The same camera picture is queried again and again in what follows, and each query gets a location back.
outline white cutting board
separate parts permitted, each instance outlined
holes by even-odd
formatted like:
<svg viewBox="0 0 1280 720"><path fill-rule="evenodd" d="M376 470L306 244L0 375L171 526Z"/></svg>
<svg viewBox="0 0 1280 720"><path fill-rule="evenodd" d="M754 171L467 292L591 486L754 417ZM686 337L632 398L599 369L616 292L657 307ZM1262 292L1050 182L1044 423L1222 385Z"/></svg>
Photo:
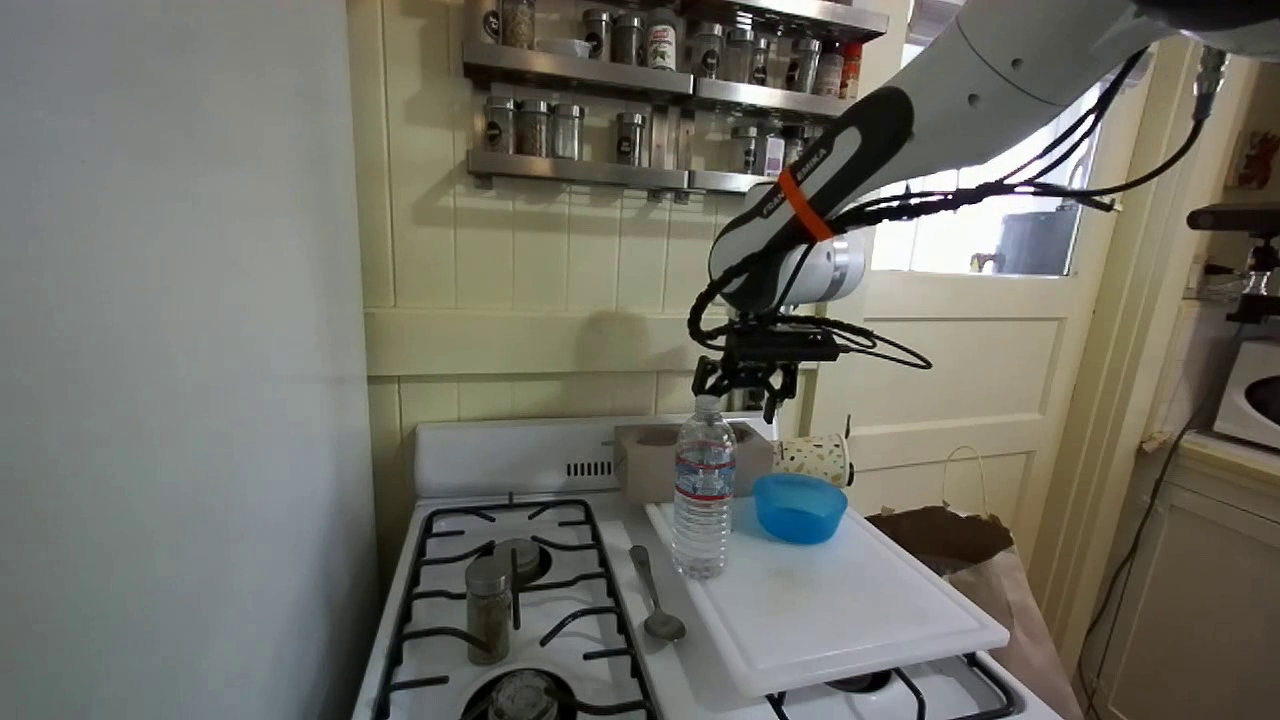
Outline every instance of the white cutting board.
<svg viewBox="0 0 1280 720"><path fill-rule="evenodd" d="M672 549L672 505L650 505ZM1009 632L954 582L882 535L855 509L829 544L780 544L736 498L730 572L686 581L747 697L813 687L1009 645Z"/></svg>

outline white stove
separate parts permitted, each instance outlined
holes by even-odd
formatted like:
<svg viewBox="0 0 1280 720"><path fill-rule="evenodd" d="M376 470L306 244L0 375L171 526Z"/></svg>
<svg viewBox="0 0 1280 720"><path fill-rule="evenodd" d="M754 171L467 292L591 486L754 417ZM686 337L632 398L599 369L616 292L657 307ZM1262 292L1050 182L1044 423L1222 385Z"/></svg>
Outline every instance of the white stove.
<svg viewBox="0 0 1280 720"><path fill-rule="evenodd" d="M411 526L395 564L357 720L916 720L1054 710L989 654L891 667L843 687L746 697L716 654L667 549L611 476L611 423L426 423ZM654 553L677 645L639 632L650 601L628 549ZM471 561L516 553L509 654L478 663Z"/></svg>

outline blue bowl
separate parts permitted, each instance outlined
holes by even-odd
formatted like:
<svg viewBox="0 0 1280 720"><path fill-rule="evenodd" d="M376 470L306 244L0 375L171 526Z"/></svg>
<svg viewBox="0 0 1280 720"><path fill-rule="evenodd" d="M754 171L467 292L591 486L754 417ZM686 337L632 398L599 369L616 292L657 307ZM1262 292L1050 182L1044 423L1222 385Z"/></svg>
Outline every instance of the blue bowl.
<svg viewBox="0 0 1280 720"><path fill-rule="evenodd" d="M838 535L847 495L816 476L762 476L755 486L755 520L767 535L784 544L826 544Z"/></svg>

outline plastic bottle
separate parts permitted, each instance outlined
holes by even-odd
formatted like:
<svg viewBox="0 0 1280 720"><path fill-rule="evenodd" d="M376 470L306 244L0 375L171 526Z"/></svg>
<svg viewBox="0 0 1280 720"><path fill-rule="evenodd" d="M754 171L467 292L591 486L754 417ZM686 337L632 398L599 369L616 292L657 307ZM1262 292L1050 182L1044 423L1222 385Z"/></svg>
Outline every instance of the plastic bottle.
<svg viewBox="0 0 1280 720"><path fill-rule="evenodd" d="M677 569L713 581L730 569L734 427L713 396L677 441Z"/></svg>

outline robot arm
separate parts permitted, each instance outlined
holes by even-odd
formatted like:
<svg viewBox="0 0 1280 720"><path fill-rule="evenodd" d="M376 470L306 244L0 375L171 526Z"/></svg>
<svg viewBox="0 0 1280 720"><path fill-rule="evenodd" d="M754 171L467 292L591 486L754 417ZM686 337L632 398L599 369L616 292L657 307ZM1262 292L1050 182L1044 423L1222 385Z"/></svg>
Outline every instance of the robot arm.
<svg viewBox="0 0 1280 720"><path fill-rule="evenodd" d="M699 362L697 391L767 389L777 408L795 389L802 359L847 353L816 323L780 320L780 307L841 300L861 283L855 249L826 226L854 201L1011 149L1182 29L1240 38L1258 56L1280 53L1277 16L1280 0L968 0L936 44L834 119L784 180L716 236L713 283L687 326L721 359ZM736 320L699 331L713 297L723 297Z"/></svg>

